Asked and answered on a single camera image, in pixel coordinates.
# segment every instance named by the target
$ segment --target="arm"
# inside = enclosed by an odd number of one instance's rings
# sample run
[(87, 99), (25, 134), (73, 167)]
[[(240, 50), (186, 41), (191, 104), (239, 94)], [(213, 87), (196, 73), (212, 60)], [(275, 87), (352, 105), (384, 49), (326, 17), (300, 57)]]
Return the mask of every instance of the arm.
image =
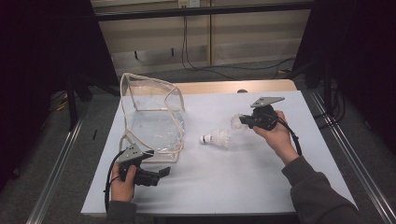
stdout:
[[(276, 113), (285, 120), (283, 112)], [(298, 156), (285, 127), (277, 124), (272, 131), (258, 127), (253, 130), (285, 163), (282, 173), (291, 184), (291, 200), (302, 223), (361, 223), (356, 207), (332, 189), (323, 173)]]
[(106, 220), (103, 224), (134, 223), (136, 204), (131, 203), (134, 197), (134, 175), (136, 167), (130, 166), (125, 182), (120, 179), (120, 166), (114, 164), (111, 173), (111, 202), (108, 207)]

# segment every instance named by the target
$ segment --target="white shuttlecock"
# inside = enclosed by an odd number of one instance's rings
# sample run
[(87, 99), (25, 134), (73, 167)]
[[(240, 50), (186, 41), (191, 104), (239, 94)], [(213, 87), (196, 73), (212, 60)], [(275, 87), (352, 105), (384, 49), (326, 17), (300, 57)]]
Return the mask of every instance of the white shuttlecock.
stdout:
[(242, 114), (236, 114), (231, 118), (231, 129), (234, 131), (244, 131), (248, 129), (246, 124), (243, 124), (239, 117), (243, 116)]
[(213, 133), (203, 135), (199, 138), (201, 144), (213, 144), (219, 147), (230, 145), (230, 135), (228, 130), (215, 130)]

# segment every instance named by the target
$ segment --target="wall outlet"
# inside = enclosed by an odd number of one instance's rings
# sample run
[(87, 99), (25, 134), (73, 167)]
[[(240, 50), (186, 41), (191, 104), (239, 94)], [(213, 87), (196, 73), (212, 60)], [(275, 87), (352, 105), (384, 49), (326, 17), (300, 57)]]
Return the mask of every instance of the wall outlet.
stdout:
[(189, 0), (178, 0), (179, 8), (188, 7), (188, 6), (189, 6)]
[(189, 7), (199, 7), (200, 0), (190, 0)]

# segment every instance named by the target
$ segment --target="black cloth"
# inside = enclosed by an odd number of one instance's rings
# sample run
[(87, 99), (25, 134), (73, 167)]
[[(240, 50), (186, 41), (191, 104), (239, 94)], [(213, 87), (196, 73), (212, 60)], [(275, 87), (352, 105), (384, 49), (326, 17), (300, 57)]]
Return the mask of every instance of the black cloth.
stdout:
[[(361, 223), (358, 209), (335, 192), (326, 176), (304, 157), (292, 161), (282, 173), (291, 184), (291, 200), (301, 223)], [(134, 203), (110, 202), (103, 223), (134, 223), (135, 214)]]

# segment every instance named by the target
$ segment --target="white table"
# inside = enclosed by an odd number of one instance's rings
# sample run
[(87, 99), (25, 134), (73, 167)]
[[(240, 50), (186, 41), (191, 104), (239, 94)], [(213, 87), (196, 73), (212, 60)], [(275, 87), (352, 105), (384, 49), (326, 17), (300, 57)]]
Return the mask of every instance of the white table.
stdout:
[[(217, 128), (229, 128), (233, 115), (251, 114), (249, 105), (261, 96), (285, 97), (273, 107), (285, 112), (290, 127), (300, 137), (305, 158), (329, 178), (338, 193), (354, 203), (299, 91), (184, 94), (185, 148), (177, 163), (142, 164), (142, 168), (149, 171), (158, 171), (168, 165), (172, 168), (170, 175), (162, 178), (157, 187), (135, 188), (133, 202), (138, 204), (137, 213), (171, 217), (295, 212), (290, 200), (290, 184), (281, 174), (283, 163), (252, 130), (235, 134), (228, 150), (200, 145), (198, 141), (200, 135)], [(82, 214), (95, 217), (106, 214), (103, 193), (106, 174), (118, 152), (123, 131), (119, 107)]]

